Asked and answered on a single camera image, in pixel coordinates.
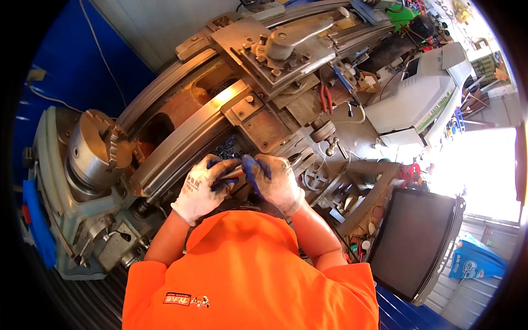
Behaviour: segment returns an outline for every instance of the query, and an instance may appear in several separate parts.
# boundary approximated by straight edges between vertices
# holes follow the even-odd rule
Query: red-handled pliers
[[[328,87],[325,86],[325,84],[321,83],[321,87],[319,88],[319,98],[321,99],[321,106],[323,107],[323,111],[326,112],[326,99],[328,100],[328,113],[330,115],[334,114],[334,109],[332,108],[332,95],[330,95],[330,90]]]

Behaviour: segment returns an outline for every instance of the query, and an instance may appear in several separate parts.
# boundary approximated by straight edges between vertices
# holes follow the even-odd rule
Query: blue rubber palm coating
[[[207,169],[211,169],[211,167],[213,167],[214,165],[218,164],[219,162],[223,161],[223,159],[221,159],[220,157],[215,157],[215,158],[212,158],[210,159],[207,164],[206,164],[206,168]],[[216,182],[218,180],[218,178],[221,178],[223,177],[225,174],[231,172],[232,170],[234,170],[235,167],[237,167],[238,165],[240,165],[242,161],[237,159],[237,162],[234,163],[233,165],[229,166],[227,169],[225,169],[222,173],[220,173],[220,175],[214,180],[214,182]],[[224,186],[230,184],[230,183],[234,183],[234,184],[237,184],[238,183],[238,178],[232,178],[232,179],[225,179],[225,180],[222,180],[219,184],[217,184],[216,186],[214,186],[211,190],[212,191],[218,191],[218,190],[221,190],[222,188],[224,188]]]
[[[255,175],[257,175],[260,171],[263,171],[264,175],[271,180],[271,168],[269,165],[261,159],[256,161],[250,155],[243,155],[242,170],[246,174],[246,181],[249,181],[255,189],[255,193],[261,198],[264,198],[260,193],[257,183],[255,182]]]

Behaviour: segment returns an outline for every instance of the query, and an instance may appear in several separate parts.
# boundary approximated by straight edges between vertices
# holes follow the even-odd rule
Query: blue plastic bag
[[[462,247],[455,250],[450,278],[484,278],[502,276],[508,264],[487,246],[466,233]]]

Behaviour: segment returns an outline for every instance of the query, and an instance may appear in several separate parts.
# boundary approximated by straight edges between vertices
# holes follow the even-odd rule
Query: hand
[[[223,161],[220,157],[208,154],[187,174],[180,195],[171,207],[189,225],[196,225],[196,220],[222,203],[238,178],[224,180],[211,189],[213,182],[239,164],[239,159]]]
[[[258,154],[242,157],[242,169],[255,192],[280,208],[285,215],[294,214],[304,200],[304,190],[295,181],[287,159]]]

